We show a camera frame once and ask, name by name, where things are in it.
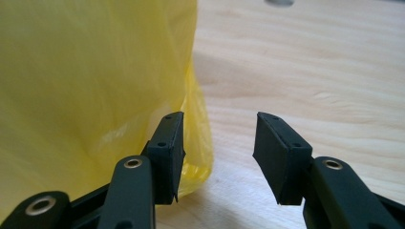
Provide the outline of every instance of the metal screw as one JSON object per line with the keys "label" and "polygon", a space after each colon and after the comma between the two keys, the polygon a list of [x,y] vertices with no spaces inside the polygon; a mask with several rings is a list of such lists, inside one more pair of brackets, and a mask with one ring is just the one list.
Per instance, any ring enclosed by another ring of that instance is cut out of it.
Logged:
{"label": "metal screw", "polygon": [[38,198],[26,208],[26,214],[29,216],[38,216],[48,212],[56,204],[56,199],[51,196]]}

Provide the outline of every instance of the wooden table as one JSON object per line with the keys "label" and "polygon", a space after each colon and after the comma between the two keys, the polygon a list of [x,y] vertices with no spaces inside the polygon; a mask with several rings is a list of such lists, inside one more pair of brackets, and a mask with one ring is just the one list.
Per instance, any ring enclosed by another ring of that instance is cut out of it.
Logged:
{"label": "wooden table", "polygon": [[202,189],[157,210],[159,229],[305,228],[251,156],[259,111],[405,204],[404,3],[201,0],[194,59],[215,163]]}

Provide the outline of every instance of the plastic bag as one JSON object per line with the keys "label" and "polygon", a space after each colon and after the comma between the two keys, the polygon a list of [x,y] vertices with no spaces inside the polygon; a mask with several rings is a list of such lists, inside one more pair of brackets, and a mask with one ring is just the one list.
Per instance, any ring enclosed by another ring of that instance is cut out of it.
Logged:
{"label": "plastic bag", "polygon": [[0,4],[0,220],[48,190],[71,200],[140,154],[184,111],[180,196],[210,174],[212,145],[191,52],[196,1]]}

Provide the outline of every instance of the wooden surface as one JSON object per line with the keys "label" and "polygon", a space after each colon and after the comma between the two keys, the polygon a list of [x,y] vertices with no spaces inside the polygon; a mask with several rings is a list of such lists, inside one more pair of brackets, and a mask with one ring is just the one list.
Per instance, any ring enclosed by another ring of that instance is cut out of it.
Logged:
{"label": "wooden surface", "polygon": [[259,111],[405,204],[404,38],[399,2],[201,0],[194,57],[215,163],[202,189],[158,209],[158,228],[305,228],[251,156]]}

